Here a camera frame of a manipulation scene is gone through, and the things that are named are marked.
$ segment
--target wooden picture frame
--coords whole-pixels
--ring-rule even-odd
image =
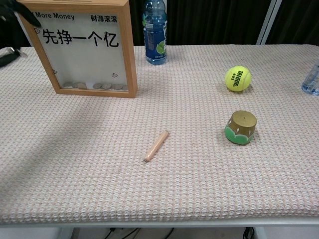
[[[35,32],[34,27],[22,16],[21,21],[34,45],[34,48],[49,76],[49,79],[58,94],[73,94],[84,96],[111,96],[134,98],[137,92],[137,76],[134,57],[134,46],[131,26],[129,0],[21,0],[31,12],[69,12],[69,13],[96,13],[116,14],[120,28],[122,52],[126,71],[128,91],[109,91],[93,89],[69,89],[60,86],[53,72],[48,56]]]

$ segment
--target plastic bottle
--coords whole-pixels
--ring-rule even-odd
[[[167,17],[163,0],[146,0],[143,14],[146,60],[153,65],[166,61]]]
[[[305,81],[301,85],[301,89],[307,94],[319,96],[319,60],[314,64],[305,78]]]

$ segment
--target tennis ball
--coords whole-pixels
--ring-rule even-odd
[[[252,75],[246,67],[234,66],[227,71],[225,82],[231,91],[243,91],[249,86],[251,78]]]

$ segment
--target coin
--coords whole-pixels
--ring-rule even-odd
[[[104,89],[104,90],[108,90],[111,87],[112,87],[112,84],[110,84],[110,83],[105,83],[105,84],[102,85],[102,89]]]
[[[81,82],[73,83],[73,84],[72,84],[72,87],[73,87],[73,88],[78,88],[78,84],[80,84],[80,83],[81,83]]]
[[[121,88],[123,88],[123,85],[121,85],[121,84],[115,84],[112,86],[113,90],[120,90]]]
[[[68,81],[68,82],[64,82],[62,87],[71,87],[72,86],[72,82]]]
[[[99,88],[101,88],[101,87],[102,87],[102,84],[101,84],[101,83],[96,83],[96,84],[93,85],[93,88],[94,88],[94,89],[99,89]]]
[[[85,83],[79,83],[79,84],[78,84],[78,88],[81,89],[81,90],[86,90],[86,89],[87,89]]]

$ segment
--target green and gold container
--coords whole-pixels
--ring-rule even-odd
[[[226,137],[236,144],[248,144],[255,133],[257,119],[248,111],[236,111],[225,127]]]

